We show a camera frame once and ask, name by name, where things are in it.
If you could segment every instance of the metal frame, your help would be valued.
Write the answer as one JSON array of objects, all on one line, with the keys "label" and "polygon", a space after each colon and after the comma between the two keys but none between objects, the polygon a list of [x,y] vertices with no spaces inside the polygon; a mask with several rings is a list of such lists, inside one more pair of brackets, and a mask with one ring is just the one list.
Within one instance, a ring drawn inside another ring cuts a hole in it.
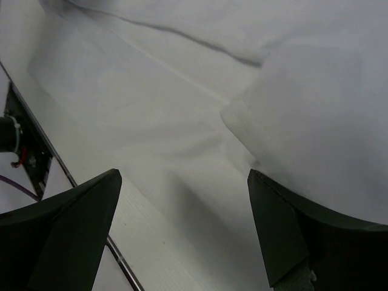
[{"label": "metal frame", "polygon": [[[69,170],[65,166],[65,164],[64,164],[63,160],[61,159],[61,157],[58,155],[58,152],[55,150],[53,144],[48,139],[48,136],[44,133],[42,127],[39,125],[38,120],[35,118],[34,114],[30,110],[30,108],[28,107],[27,103],[24,101],[24,99],[23,99],[22,95],[20,94],[18,88],[16,87],[15,83],[13,83],[12,78],[10,77],[10,75],[8,74],[7,70],[4,68],[4,66],[3,66],[3,64],[1,62],[0,62],[0,66],[2,67],[2,69],[7,74],[8,79],[10,80],[10,85],[11,85],[13,91],[15,92],[15,95],[16,95],[17,99],[20,101],[20,103],[24,107],[25,111],[27,112],[28,116],[31,118],[34,127],[37,129],[38,133],[43,138],[44,142],[46,143],[47,148],[50,150],[50,153],[52,154],[53,157],[55,157],[58,160],[59,165],[63,169],[63,171],[64,171],[67,179],[69,179],[71,185],[73,187],[76,187],[77,186],[77,182],[75,181],[75,179],[70,174]],[[131,285],[131,287],[133,288],[133,290],[134,291],[144,291],[142,285],[140,284],[140,282],[136,278],[135,274],[133,273],[133,271],[129,267],[127,261],[122,256],[121,252],[119,251],[117,245],[112,240],[110,235],[108,235],[106,245],[109,248],[109,250],[111,251],[113,257],[116,259],[116,262],[120,266],[120,269],[124,273],[124,276],[127,278],[128,282]]]}]

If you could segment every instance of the red wire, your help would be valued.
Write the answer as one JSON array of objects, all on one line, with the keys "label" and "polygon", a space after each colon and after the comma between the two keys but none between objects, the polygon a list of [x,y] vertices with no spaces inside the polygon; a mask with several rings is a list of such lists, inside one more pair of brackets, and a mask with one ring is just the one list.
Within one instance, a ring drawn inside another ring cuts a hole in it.
[{"label": "red wire", "polygon": [[23,152],[22,152],[22,158],[20,159],[20,161],[18,162],[18,164],[16,165],[16,168],[18,168],[21,164],[23,164],[23,162],[25,161],[25,158],[27,157],[27,148],[25,147],[23,149]]}]

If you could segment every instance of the cable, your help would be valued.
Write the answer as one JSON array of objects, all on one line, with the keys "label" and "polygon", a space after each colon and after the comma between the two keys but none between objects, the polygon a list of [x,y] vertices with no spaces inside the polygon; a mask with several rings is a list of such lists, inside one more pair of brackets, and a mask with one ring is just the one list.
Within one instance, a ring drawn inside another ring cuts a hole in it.
[{"label": "cable", "polygon": [[33,192],[27,190],[22,185],[12,181],[11,179],[8,179],[7,177],[0,175],[0,181],[3,181],[5,183],[7,183],[8,185],[11,185],[12,187],[14,187],[14,188],[18,189],[19,191],[23,192],[24,194],[28,195],[29,197],[31,197],[35,201],[39,201],[39,198]]},{"label": "cable", "polygon": [[13,120],[13,125],[15,126],[15,129],[16,129],[16,145],[15,145],[15,150],[13,152],[17,153],[20,145],[20,124],[18,123],[15,117],[13,116],[8,116],[8,117]]},{"label": "cable", "polygon": [[20,160],[17,161],[17,162],[12,162],[12,163],[11,163],[11,166],[12,166],[13,168],[18,168],[18,167],[20,167],[20,166],[23,164],[23,162],[25,161],[26,157],[27,157],[27,148],[24,147],[24,148],[23,148],[23,152],[22,152],[22,156],[21,156]]}]

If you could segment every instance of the black cable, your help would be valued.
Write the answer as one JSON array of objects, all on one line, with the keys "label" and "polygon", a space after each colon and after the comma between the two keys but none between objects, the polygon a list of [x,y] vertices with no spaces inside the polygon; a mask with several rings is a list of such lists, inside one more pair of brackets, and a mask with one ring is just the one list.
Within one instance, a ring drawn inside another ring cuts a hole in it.
[{"label": "black cable", "polygon": [[7,177],[0,175],[0,181],[3,181],[5,183],[7,183],[8,185],[11,185],[12,187],[14,187],[14,188],[18,189],[19,191],[23,192],[24,194],[28,195],[29,197],[31,197],[35,201],[39,201],[38,196],[36,196],[31,191],[24,188],[22,185],[12,181],[11,179],[8,179]]}]

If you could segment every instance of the white cloth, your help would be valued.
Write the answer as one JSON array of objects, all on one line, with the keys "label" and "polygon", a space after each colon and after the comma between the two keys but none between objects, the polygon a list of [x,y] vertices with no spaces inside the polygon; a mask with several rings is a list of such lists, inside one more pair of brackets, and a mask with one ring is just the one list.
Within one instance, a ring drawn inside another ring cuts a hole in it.
[{"label": "white cloth", "polygon": [[283,36],[329,22],[352,0],[68,0],[132,23],[177,32],[236,59],[261,64]]},{"label": "white cloth", "polygon": [[386,1],[354,0],[331,23],[306,23],[222,113],[270,177],[328,208],[385,224],[387,13]]},{"label": "white cloth", "polygon": [[[143,253],[134,254],[121,240],[133,229],[116,229],[114,239],[130,254],[125,258],[145,289],[158,282],[160,290],[269,290],[246,183],[254,159],[222,122],[219,111],[228,100],[195,86],[78,9],[42,3],[48,8],[46,31],[29,72],[195,248],[148,258],[154,245],[144,243]],[[147,280],[160,276],[152,270],[168,256],[186,269]],[[177,273],[184,278],[175,278]],[[191,280],[198,283],[182,287]]]}]

